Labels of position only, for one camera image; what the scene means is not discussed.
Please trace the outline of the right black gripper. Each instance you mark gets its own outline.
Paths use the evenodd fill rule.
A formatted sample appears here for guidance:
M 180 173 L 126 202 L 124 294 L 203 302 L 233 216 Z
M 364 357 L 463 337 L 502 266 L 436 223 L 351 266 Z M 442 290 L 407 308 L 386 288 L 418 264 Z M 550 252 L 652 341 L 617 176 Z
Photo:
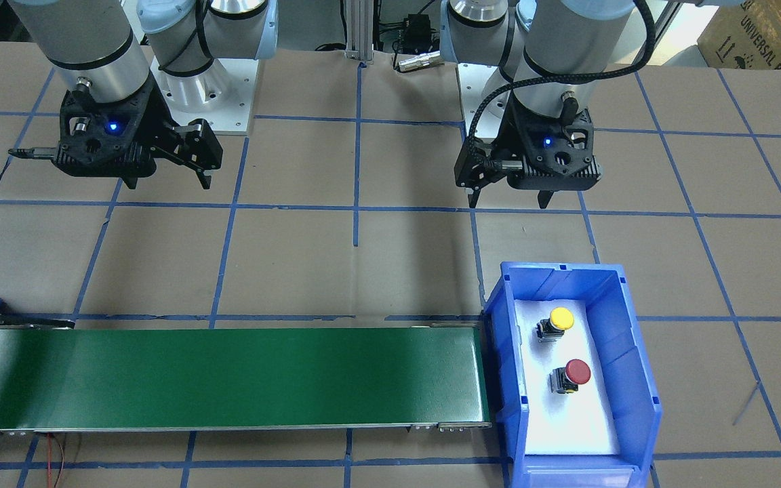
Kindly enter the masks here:
M 223 149 L 205 119 L 178 125 L 155 78 L 148 75 L 136 93 L 101 103 L 80 77 L 63 97 L 56 147 L 12 148 L 20 159 L 47 159 L 69 176 L 119 178 L 130 190 L 155 173 L 161 157 L 196 173 L 205 190 L 220 169 Z

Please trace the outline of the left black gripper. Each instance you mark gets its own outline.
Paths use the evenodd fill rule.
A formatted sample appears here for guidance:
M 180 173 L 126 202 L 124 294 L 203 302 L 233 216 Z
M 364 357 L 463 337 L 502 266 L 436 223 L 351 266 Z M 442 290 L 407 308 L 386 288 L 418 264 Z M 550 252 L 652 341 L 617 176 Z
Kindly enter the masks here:
M 484 186 L 505 179 L 512 188 L 538 191 L 538 206 L 546 209 L 555 192 L 588 190 L 598 182 L 593 145 L 589 113 L 572 92 L 560 96 L 556 118 L 536 114 L 511 95 L 492 142 L 465 139 L 456 185 L 466 188 L 469 208 L 477 208 Z

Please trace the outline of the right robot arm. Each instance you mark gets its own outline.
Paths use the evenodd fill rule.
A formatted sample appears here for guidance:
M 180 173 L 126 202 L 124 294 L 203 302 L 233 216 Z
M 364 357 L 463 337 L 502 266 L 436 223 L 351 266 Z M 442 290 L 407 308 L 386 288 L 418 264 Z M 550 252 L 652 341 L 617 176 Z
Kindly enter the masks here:
M 244 78 L 229 62 L 270 59 L 278 45 L 275 1 L 140 1 L 149 62 L 117 1 L 12 1 L 12 9 L 67 83 L 54 147 L 12 148 L 81 178 L 128 188 L 165 159 L 204 189 L 221 168 L 218 117 L 243 130 Z

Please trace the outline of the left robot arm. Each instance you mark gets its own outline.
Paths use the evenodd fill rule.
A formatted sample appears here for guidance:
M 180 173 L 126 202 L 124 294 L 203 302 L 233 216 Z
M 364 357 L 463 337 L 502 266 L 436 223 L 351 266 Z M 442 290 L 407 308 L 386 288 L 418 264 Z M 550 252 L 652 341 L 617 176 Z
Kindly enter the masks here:
M 588 103 L 598 81 L 641 69 L 654 50 L 643 1 L 444 1 L 440 47 L 492 66 L 454 167 L 469 207 L 500 180 L 537 192 L 584 191 L 602 177 Z

